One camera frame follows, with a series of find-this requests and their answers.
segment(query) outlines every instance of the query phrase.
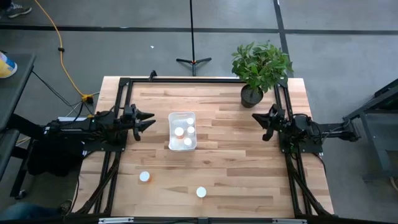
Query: potted plant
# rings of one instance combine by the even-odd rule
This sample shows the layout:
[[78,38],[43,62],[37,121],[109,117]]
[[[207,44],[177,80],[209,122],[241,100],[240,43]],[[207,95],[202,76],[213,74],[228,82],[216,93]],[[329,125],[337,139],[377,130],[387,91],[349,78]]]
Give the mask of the potted plant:
[[241,103],[246,108],[260,103],[264,93],[287,78],[286,70],[293,72],[289,56],[269,40],[257,46],[254,42],[245,47],[240,45],[232,56],[232,72],[247,83],[241,90]]

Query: black plant pot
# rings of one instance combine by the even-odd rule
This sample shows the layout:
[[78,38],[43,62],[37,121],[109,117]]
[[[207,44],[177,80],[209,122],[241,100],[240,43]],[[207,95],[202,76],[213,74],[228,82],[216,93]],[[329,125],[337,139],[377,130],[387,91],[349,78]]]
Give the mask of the black plant pot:
[[260,88],[255,91],[249,85],[245,85],[241,90],[241,103],[245,108],[252,108],[260,103],[263,97],[264,93]]

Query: small white cylinder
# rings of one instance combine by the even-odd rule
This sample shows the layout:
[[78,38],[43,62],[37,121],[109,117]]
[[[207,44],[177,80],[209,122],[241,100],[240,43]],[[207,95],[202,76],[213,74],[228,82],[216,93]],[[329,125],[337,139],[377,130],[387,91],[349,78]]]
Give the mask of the small white cylinder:
[[192,145],[192,140],[191,140],[190,138],[185,138],[185,139],[184,139],[184,144],[185,144],[186,146],[191,146],[191,145]]
[[198,187],[197,188],[197,196],[198,197],[200,197],[200,198],[203,198],[203,197],[205,197],[206,196],[206,188],[204,188],[204,187]]
[[148,171],[143,171],[139,174],[139,180],[142,182],[148,182],[150,180],[150,174]]
[[184,129],[178,127],[174,130],[174,134],[177,136],[177,138],[183,138],[184,135]]
[[195,128],[194,127],[188,127],[187,132],[188,132],[188,134],[193,134],[193,133],[195,133]]
[[193,122],[195,122],[195,121],[193,120],[193,118],[188,118],[188,119],[187,119],[187,123],[188,123],[189,125],[193,125]]

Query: tripod base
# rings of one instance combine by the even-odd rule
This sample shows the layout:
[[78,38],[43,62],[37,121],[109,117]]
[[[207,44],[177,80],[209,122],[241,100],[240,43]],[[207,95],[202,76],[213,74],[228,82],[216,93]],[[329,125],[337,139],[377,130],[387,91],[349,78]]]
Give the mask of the tripod base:
[[176,61],[178,62],[185,62],[185,63],[189,63],[190,65],[192,65],[192,76],[195,77],[197,75],[197,65],[200,62],[208,62],[210,61],[211,58],[204,58],[204,59],[200,59],[200,60],[185,60],[185,59],[180,59],[177,58]]

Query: wooden table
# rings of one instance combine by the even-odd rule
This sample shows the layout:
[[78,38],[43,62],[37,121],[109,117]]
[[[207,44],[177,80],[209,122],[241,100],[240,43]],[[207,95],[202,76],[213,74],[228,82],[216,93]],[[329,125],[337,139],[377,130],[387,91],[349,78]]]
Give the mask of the wooden table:
[[[104,77],[97,111],[114,105],[118,82],[119,77]],[[154,113],[156,123],[141,134],[140,142],[129,133],[112,216],[293,217],[285,158],[279,151],[277,135],[269,142],[262,141],[265,130],[251,117],[252,113],[268,112],[275,103],[274,91],[268,91],[258,105],[247,109],[240,104],[242,86],[135,83],[131,103],[141,111]],[[289,92],[294,113],[311,115],[301,78],[289,79]],[[192,152],[168,149],[168,115],[176,111],[196,114],[198,146]],[[103,152],[95,152],[84,160],[74,210],[97,187],[103,157]],[[333,213],[321,162],[312,154],[302,157],[308,187]],[[146,184],[138,180],[144,170],[152,175]],[[207,189],[205,198],[196,196],[199,186]],[[304,211],[301,191],[298,195]]]

